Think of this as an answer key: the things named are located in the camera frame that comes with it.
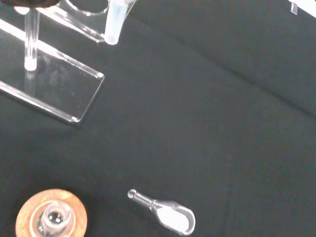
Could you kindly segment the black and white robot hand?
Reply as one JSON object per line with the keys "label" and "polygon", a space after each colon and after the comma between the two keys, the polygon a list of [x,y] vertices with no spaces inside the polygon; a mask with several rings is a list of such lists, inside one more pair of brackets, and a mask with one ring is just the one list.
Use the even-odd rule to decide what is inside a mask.
{"label": "black and white robot hand", "polygon": [[47,8],[58,4],[59,0],[12,0],[13,6],[28,7],[28,8]]}

